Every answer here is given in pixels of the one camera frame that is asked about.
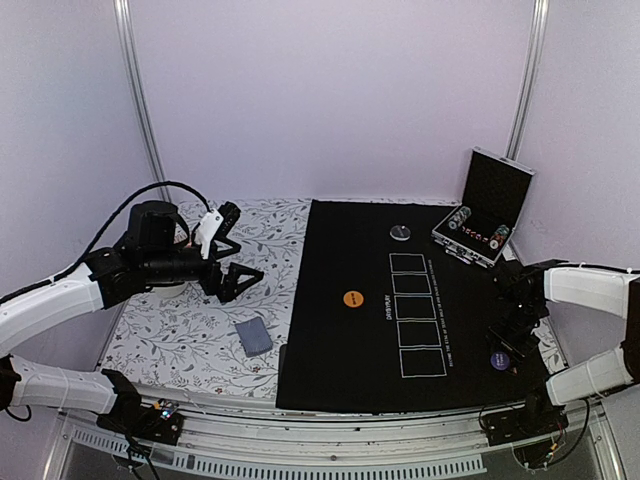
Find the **wire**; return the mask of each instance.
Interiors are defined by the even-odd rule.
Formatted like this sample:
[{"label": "wire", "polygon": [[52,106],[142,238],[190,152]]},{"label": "wire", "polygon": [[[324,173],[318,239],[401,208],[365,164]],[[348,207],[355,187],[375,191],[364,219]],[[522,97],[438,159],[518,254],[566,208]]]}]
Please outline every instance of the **wire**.
[{"label": "wire", "polygon": [[168,180],[166,182],[152,183],[150,185],[147,185],[146,187],[142,187],[136,190],[131,195],[129,195],[129,197],[120,204],[120,206],[109,216],[109,218],[104,223],[104,225],[102,225],[100,230],[98,230],[98,233],[95,234],[91,242],[89,242],[89,245],[87,245],[87,248],[84,250],[84,252],[82,252],[82,255],[80,255],[80,257],[78,257],[78,259],[73,264],[71,264],[71,266],[69,266],[62,272],[54,275],[53,281],[51,281],[50,279],[46,279],[46,280],[41,280],[40,282],[37,282],[37,283],[33,283],[26,287],[22,287],[19,290],[16,290],[15,292],[9,293],[4,297],[0,298],[0,305],[8,302],[9,300],[13,300],[14,298],[19,297],[20,295],[24,295],[25,293],[29,293],[38,288],[51,285],[52,283],[57,282],[58,280],[61,280],[67,277],[68,275],[72,274],[82,264],[82,262],[84,262],[87,255],[91,253],[91,250],[93,250],[93,248],[96,246],[98,241],[100,241],[100,238],[102,237],[104,232],[107,230],[107,228],[109,228],[109,225],[111,225],[111,223],[116,219],[116,217],[120,215],[120,213],[122,213],[122,211],[127,207],[127,205],[129,205],[133,200],[135,200],[137,197],[139,197],[143,193],[148,192],[149,190],[153,190],[155,188],[160,188],[160,187],[182,188],[183,190],[186,190],[187,192],[192,193],[193,195],[198,197],[198,199],[204,204],[205,208],[207,209],[207,212],[211,212],[211,207],[209,207],[209,204],[207,203],[207,199],[204,198],[204,196],[200,192],[198,192],[195,188],[190,187],[185,183]]},{"label": "wire", "polygon": [[[486,427],[486,425],[484,423],[482,423],[482,414],[489,407],[490,407],[490,405],[483,405],[482,408],[480,409],[480,413],[478,413],[478,425],[480,426],[480,430],[482,430],[484,433],[487,433],[487,427]],[[509,404],[506,404],[506,403],[498,404],[498,405],[494,405],[493,406],[494,409],[504,408],[504,407],[508,407],[511,410],[516,410],[516,408],[513,405],[509,405]]]},{"label": "wire", "polygon": [[26,423],[29,420],[31,420],[31,417],[33,417],[32,412],[31,412],[31,407],[29,405],[25,405],[27,407],[27,416],[26,417],[18,417],[17,415],[15,415],[14,413],[11,413],[11,411],[9,410],[9,407],[5,408],[5,412],[7,412],[7,415],[9,415],[11,418],[13,418],[16,422],[23,422]]},{"label": "wire", "polygon": [[578,438],[576,439],[575,443],[571,445],[571,448],[569,449],[569,451],[567,451],[567,453],[565,453],[562,457],[558,458],[557,460],[552,461],[549,464],[549,466],[557,465],[560,462],[564,462],[567,459],[567,457],[574,452],[574,450],[580,444],[582,437],[584,437],[584,434],[587,431],[587,427],[589,426],[589,414],[591,413],[591,405],[589,404],[589,400],[586,398],[583,399],[583,402],[587,406],[587,414],[584,417],[584,425],[582,425],[582,430],[580,430],[580,434],[578,435]]},{"label": "wire", "polygon": [[[576,439],[576,441],[573,443],[573,445],[571,445],[571,448],[567,451],[567,453],[565,453],[562,457],[558,458],[557,460],[555,459],[554,452],[549,452],[551,454],[551,461],[549,463],[547,463],[546,465],[543,465],[541,467],[538,466],[533,466],[533,467],[528,467],[527,470],[547,470],[549,467],[553,467],[554,465],[557,465],[558,463],[564,462],[569,455],[571,455],[576,448],[578,448],[578,445],[580,444],[580,441],[582,440],[582,438],[584,437],[584,434],[587,431],[587,427],[589,426],[589,415],[591,413],[591,405],[589,404],[589,400],[588,399],[583,399],[582,400],[586,407],[587,407],[587,414],[585,415],[584,418],[584,424],[582,425],[582,429],[580,430],[580,433],[578,434],[578,438]],[[560,438],[562,438],[562,435],[564,434],[564,429],[562,428],[562,425],[560,425],[561,427],[561,436],[558,437],[558,440],[555,442],[556,444],[560,441]],[[547,455],[541,457],[540,459],[536,460],[536,462],[532,462],[535,463],[536,465],[538,465],[540,460],[543,460],[544,458],[546,458]]]},{"label": "wire", "polygon": [[[552,437],[551,438],[551,442],[552,443],[551,443],[551,447],[549,448],[549,451],[547,453],[545,453],[544,455],[538,457],[537,459],[528,462],[528,464],[531,465],[531,466],[530,467],[529,466],[525,467],[527,470],[537,470],[539,468],[543,468],[544,469],[545,468],[544,467],[544,461],[545,460],[552,461],[553,460],[553,456],[558,452],[558,450],[560,450],[560,448],[562,448],[562,446],[560,445],[560,440],[562,439],[562,437],[564,435],[564,428],[562,428],[562,424],[560,422],[558,422],[557,425],[558,425],[558,432],[559,432],[558,439],[554,440],[553,437]],[[527,460],[523,456],[519,461],[524,464]]]},{"label": "wire", "polygon": [[[125,440],[129,444],[129,448],[127,449],[127,456],[129,457],[129,462],[133,463],[133,457],[132,457],[133,453],[140,455],[147,461],[147,465],[149,465],[149,468],[151,469],[153,478],[155,480],[160,480],[160,475],[158,474],[158,471],[156,470],[155,465],[151,461],[150,455],[147,453],[145,448],[142,445],[140,445],[140,443],[138,443],[138,441],[135,438],[133,438],[131,433],[129,433],[127,429],[123,428],[121,425],[118,425],[108,417],[102,417],[102,419],[107,421],[109,424],[111,424],[111,426],[115,428],[120,434],[124,435]],[[136,472],[135,468],[129,468],[129,471],[133,473],[133,475],[138,480],[144,480],[142,476],[140,476],[140,474]]]}]

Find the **case lid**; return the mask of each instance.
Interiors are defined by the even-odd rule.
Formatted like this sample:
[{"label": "case lid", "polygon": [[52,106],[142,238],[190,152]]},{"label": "case lid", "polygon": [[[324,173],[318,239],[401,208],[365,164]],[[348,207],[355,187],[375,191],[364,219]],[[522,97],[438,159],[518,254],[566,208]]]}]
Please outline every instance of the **case lid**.
[{"label": "case lid", "polygon": [[512,160],[473,149],[462,204],[496,217],[513,229],[535,172]]}]

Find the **purple wall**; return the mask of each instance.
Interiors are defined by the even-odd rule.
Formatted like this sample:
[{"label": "purple wall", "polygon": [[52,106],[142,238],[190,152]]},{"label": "purple wall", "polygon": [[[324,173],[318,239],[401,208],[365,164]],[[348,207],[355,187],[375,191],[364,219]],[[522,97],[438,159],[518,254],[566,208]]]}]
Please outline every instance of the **purple wall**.
[{"label": "purple wall", "polygon": [[[0,2],[0,45],[3,295],[75,260],[151,175],[111,1]],[[15,353],[92,370],[112,322],[111,311],[71,320]],[[34,417],[23,425],[0,414],[0,478],[42,476],[54,412]]]},{"label": "purple wall", "polygon": [[503,154],[533,2],[140,0],[167,176],[213,198],[461,193]]},{"label": "purple wall", "polygon": [[[520,160],[539,174],[515,243],[527,261],[640,268],[640,2],[551,2]],[[552,309],[572,363],[624,338],[621,319]],[[640,390],[606,401],[628,478],[640,478]]]}]

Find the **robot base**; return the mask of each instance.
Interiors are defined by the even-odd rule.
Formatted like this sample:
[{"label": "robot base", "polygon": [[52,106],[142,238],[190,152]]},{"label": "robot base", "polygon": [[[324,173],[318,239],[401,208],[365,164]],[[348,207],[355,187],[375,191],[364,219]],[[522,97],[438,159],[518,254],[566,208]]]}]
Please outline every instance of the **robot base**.
[{"label": "robot base", "polygon": [[150,442],[163,443],[165,445],[177,445],[184,417],[179,413],[174,413],[170,418],[163,418],[159,410],[153,407],[139,407],[138,417],[146,417],[147,423],[140,428],[130,431],[125,425],[109,415],[98,416],[96,425],[105,430],[116,433],[129,433],[132,437],[149,440]]},{"label": "robot base", "polygon": [[546,411],[530,421],[526,421],[524,408],[507,410],[484,415],[481,423],[491,446],[558,432],[561,427],[566,429],[569,426],[562,409]]}]

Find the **black mat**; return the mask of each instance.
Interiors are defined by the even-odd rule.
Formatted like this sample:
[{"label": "black mat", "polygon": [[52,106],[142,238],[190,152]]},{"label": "black mat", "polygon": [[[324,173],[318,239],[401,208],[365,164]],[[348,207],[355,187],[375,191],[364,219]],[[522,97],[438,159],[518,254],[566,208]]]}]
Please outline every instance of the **black mat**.
[{"label": "black mat", "polygon": [[[539,354],[515,377],[491,367],[484,337],[502,306],[488,272],[431,243],[449,210],[313,202],[276,406],[458,409],[520,400],[546,376]],[[409,241],[389,236],[396,224]],[[362,306],[345,304],[351,290]]]}]

